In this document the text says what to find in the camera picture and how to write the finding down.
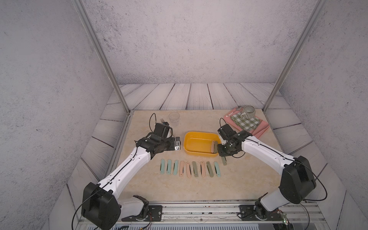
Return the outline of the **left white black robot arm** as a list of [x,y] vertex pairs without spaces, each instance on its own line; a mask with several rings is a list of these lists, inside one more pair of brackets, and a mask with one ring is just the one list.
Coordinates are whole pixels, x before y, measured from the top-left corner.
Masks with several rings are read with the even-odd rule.
[[118,202],[129,181],[156,154],[180,150],[180,138],[171,137],[160,141],[142,138],[128,157],[106,178],[89,183],[83,191],[81,214],[102,230],[111,229],[124,218],[145,219],[148,217],[149,201],[141,196]]

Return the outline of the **yellow plastic storage box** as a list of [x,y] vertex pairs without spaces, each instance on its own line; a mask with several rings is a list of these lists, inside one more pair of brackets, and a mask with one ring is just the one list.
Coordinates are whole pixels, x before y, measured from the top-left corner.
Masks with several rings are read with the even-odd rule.
[[212,141],[221,144],[219,136],[215,133],[190,131],[185,135],[183,147],[188,155],[216,157],[218,153],[210,152]]

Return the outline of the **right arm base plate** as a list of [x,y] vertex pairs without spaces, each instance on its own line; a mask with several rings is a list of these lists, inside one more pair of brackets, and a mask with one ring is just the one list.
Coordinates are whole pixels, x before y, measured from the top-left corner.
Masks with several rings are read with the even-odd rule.
[[256,205],[239,205],[238,218],[242,221],[282,221],[280,211],[267,211]]

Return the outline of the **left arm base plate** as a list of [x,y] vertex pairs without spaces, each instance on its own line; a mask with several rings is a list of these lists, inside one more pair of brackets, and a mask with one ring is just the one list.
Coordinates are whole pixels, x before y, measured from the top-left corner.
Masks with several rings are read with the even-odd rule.
[[163,206],[162,205],[149,205],[147,211],[144,211],[143,215],[130,216],[122,218],[122,222],[160,222],[162,221]]

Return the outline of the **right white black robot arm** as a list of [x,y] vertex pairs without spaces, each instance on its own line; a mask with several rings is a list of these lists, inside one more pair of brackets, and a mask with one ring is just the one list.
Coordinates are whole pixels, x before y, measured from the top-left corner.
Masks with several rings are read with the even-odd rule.
[[255,202],[255,212],[259,219],[279,207],[292,203],[299,204],[316,188],[315,176],[305,157],[291,158],[265,143],[247,131],[218,130],[221,143],[218,153],[221,157],[233,156],[240,151],[249,153],[281,175],[279,187],[263,195]]

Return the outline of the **sage folding knife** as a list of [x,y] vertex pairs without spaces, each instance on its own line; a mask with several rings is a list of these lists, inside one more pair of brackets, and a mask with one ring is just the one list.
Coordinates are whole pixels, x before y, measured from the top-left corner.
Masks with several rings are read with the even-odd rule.
[[226,157],[221,157],[221,160],[222,160],[222,163],[224,166],[226,166],[228,163],[227,163],[227,160],[226,160]]

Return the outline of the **olive green folding knife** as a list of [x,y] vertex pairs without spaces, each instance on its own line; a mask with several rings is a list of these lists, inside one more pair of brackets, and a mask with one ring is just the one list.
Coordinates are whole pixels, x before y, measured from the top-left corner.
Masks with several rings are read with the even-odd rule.
[[195,161],[192,162],[194,177],[198,177],[198,168]]

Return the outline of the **light blue folding knife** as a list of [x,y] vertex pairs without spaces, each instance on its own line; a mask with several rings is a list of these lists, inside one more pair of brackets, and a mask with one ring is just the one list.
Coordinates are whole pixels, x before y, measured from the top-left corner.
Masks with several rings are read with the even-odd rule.
[[179,167],[179,161],[175,160],[174,161],[174,166],[173,166],[173,175],[177,175],[178,173],[178,167]]

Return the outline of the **teal folding knife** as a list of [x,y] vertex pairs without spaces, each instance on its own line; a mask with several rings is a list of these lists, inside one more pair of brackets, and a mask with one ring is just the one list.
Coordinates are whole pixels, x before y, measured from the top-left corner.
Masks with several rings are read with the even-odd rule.
[[217,177],[221,177],[219,163],[218,162],[214,162],[214,167],[215,167],[215,172],[216,172]]

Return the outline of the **grey green folding knife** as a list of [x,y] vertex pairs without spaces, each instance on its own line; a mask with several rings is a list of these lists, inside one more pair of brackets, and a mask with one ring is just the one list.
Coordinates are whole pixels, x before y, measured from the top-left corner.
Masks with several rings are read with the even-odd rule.
[[207,169],[208,169],[208,172],[209,172],[209,176],[210,177],[214,177],[214,172],[213,172],[211,163],[210,162],[206,162],[206,166],[207,166]]

